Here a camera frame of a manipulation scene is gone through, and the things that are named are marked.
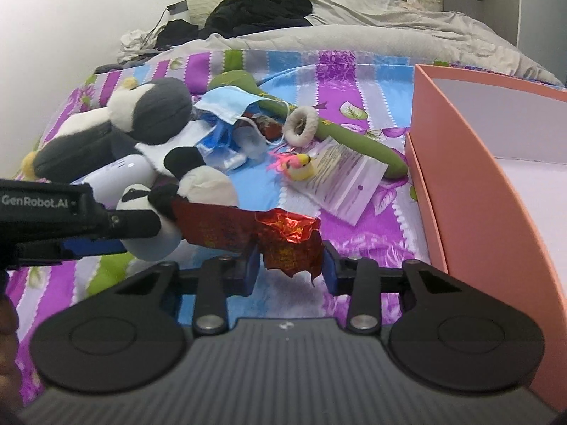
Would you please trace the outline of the person's left hand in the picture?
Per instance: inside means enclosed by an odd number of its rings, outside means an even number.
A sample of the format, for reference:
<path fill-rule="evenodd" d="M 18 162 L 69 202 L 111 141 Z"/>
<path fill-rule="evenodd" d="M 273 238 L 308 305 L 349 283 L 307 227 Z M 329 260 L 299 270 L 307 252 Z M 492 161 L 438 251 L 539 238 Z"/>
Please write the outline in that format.
<path fill-rule="evenodd" d="M 1 373 L 1 405 L 9 410 L 19 410 L 23 401 L 20 394 L 21 372 L 16 364 L 19 350 L 17 329 L 19 319 L 12 301 L 1 297 L 1 345 L 0 345 L 0 373 Z"/>

